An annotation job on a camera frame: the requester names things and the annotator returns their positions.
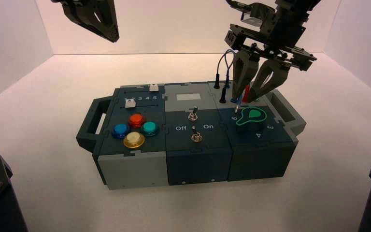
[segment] robotic arm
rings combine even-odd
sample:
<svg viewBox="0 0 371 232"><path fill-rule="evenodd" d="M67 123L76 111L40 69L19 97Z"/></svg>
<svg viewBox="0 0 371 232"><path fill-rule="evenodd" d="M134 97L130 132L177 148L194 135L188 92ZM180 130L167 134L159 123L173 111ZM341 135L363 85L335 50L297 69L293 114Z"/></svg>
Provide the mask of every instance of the robotic arm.
<svg viewBox="0 0 371 232"><path fill-rule="evenodd" d="M306 71L316 58L295 44L305 31L302 26L320 0L276 0L276 9L261 3L246 5L226 0L229 5L242 12L241 21L259 27L259 32L231 24L225 41L238 50L234 57L232 97L238 99L244 89L248 102L282 85L291 67ZM260 49L257 43L244 45L246 38L264 44ZM259 68L260 58L267 60ZM251 87L251 80L257 75Z"/></svg>
<svg viewBox="0 0 371 232"><path fill-rule="evenodd" d="M113 0L51 0L62 3L63 12L73 23L111 42L119 39Z"/></svg>
<svg viewBox="0 0 371 232"><path fill-rule="evenodd" d="M111 41L119 39L113 0L51 0L61 2L65 15L74 23ZM302 26L311 11L321 0L276 0L276 9L261 4L244 4L226 0L234 9L242 12L241 21L259 27L259 32L231 24L225 38L227 44L238 50L233 65L233 99L245 98L252 102L282 85L291 67L308 70L316 58L295 44L305 31ZM244 45L250 38L264 44ZM260 58L267 59L258 69Z"/></svg>

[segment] red button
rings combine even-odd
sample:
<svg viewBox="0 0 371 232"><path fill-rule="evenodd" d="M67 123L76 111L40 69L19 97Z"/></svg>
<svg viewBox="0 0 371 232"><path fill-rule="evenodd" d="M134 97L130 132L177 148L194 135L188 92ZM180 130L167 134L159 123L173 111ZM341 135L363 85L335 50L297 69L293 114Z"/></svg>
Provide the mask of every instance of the red button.
<svg viewBox="0 0 371 232"><path fill-rule="evenodd" d="M133 128L140 128L146 122L141 114L133 114L128 120L128 124Z"/></svg>

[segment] cable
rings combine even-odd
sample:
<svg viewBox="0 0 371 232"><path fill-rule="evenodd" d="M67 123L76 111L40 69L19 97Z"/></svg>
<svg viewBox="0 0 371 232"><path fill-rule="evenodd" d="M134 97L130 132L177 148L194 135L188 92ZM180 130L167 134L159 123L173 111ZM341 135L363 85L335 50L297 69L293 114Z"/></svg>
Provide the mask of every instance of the cable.
<svg viewBox="0 0 371 232"><path fill-rule="evenodd" d="M227 73L226 73L226 82L225 82L225 86L226 86L226 88L229 88L229 69L231 68L231 66L232 66L232 64L233 64L233 61L234 61L234 57L233 57L231 64L228 65L227 54L229 54L229 53L232 53L232 54L235 55L234 50L232 50L232 49L228 49L227 51L225 51L225 53L222 55L222 57L221 57L220 60L218 61L218 65L217 65L217 74L215 75L215 84L214 84L214 88L215 88L215 89L219 89L219 88L220 88L220 74L219 74L219 69L220 69L220 64L221 64L222 59L225 60L225 64L226 64L226 66L227 66Z"/></svg>

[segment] white table surface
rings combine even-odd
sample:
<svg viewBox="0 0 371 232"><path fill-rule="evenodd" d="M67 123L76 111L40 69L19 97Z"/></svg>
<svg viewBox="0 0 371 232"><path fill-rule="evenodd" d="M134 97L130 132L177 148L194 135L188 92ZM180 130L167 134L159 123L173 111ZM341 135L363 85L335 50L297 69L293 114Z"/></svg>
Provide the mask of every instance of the white table surface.
<svg viewBox="0 0 371 232"><path fill-rule="evenodd" d="M53 56L0 94L0 153L31 232L357 231L371 88L324 54L279 88L307 121L282 178L110 191L75 139L120 85L213 80L219 54Z"/></svg>

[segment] blue button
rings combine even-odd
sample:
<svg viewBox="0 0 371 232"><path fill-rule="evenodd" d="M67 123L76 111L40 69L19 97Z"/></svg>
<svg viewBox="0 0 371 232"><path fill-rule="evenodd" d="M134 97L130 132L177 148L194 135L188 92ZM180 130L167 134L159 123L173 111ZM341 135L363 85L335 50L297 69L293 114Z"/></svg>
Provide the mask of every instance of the blue button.
<svg viewBox="0 0 371 232"><path fill-rule="evenodd" d="M116 139L123 139L130 132L130 127L127 124L117 124L114 129L112 136Z"/></svg>

